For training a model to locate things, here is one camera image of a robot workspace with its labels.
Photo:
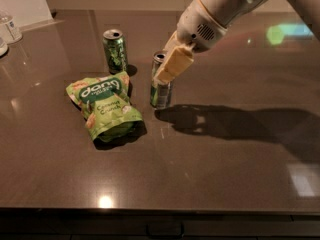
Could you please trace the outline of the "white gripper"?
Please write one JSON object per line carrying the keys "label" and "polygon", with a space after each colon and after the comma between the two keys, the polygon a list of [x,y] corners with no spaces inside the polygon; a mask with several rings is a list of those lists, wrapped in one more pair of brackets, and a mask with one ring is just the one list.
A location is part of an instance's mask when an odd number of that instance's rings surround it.
{"label": "white gripper", "polygon": [[[168,84],[183,73],[193,62],[194,54],[210,50],[227,32],[215,20],[200,0],[193,0],[182,13],[177,31],[174,32],[163,50],[168,54],[154,76],[158,84]],[[178,40],[186,45],[179,45]]]}

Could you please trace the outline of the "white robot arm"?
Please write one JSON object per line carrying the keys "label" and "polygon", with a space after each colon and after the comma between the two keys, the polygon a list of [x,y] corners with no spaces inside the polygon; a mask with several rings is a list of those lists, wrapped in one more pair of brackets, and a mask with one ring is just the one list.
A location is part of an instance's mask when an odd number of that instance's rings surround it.
{"label": "white robot arm", "polygon": [[[167,55],[153,80],[174,80],[194,61],[196,53],[211,49],[233,22],[268,0],[193,0],[182,13],[166,43]],[[320,39],[320,0],[286,0],[315,37]]]}

